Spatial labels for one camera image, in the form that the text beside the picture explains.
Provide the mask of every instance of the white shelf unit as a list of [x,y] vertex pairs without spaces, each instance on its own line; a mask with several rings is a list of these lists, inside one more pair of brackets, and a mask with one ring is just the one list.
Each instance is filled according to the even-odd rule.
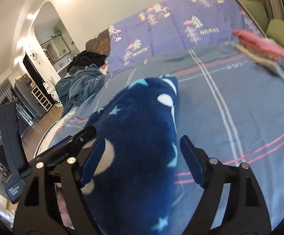
[[52,107],[50,101],[45,97],[45,95],[41,92],[41,90],[38,87],[33,89],[30,94],[33,96],[36,102],[41,105],[42,109],[45,112],[49,111],[49,109]]

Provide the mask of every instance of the plush toy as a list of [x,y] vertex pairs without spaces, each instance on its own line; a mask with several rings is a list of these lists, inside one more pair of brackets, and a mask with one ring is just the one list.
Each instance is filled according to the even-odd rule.
[[46,91],[48,94],[50,94],[52,96],[52,98],[58,102],[58,105],[56,104],[57,107],[62,107],[62,104],[59,100],[59,97],[58,97],[58,94],[55,90],[55,87],[54,85],[49,81],[49,80],[46,80],[45,83],[43,83],[43,86],[45,87]]

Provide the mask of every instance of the purple duvet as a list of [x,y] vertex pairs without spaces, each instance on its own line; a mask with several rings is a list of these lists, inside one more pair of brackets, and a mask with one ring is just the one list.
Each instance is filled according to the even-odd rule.
[[236,0],[168,0],[109,27],[108,71],[151,55],[234,40],[231,31],[247,29],[260,35]]

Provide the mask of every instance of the pink towel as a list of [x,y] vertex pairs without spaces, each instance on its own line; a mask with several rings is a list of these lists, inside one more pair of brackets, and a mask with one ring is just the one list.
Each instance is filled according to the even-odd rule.
[[284,48],[280,47],[278,44],[270,42],[265,38],[260,38],[247,30],[233,30],[232,34],[238,36],[239,38],[245,39],[247,42],[253,43],[261,52],[267,51],[268,53],[276,53],[278,59],[284,62]]

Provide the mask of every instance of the bedsheet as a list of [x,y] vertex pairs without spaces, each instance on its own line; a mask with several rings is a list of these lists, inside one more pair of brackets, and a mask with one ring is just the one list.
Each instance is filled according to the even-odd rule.
[[263,36],[236,0],[168,0],[109,27],[108,70],[116,71],[151,55],[235,40],[231,31]]
[[[247,161],[276,227],[284,217],[284,81],[240,53],[233,42],[150,57],[108,74],[101,91],[76,110],[53,144],[82,130],[91,113],[131,82],[166,73],[179,84],[177,139],[188,135],[196,147],[225,164]],[[180,151],[177,169],[171,235],[182,233],[203,192]],[[221,223],[228,192],[225,186],[214,226]]]

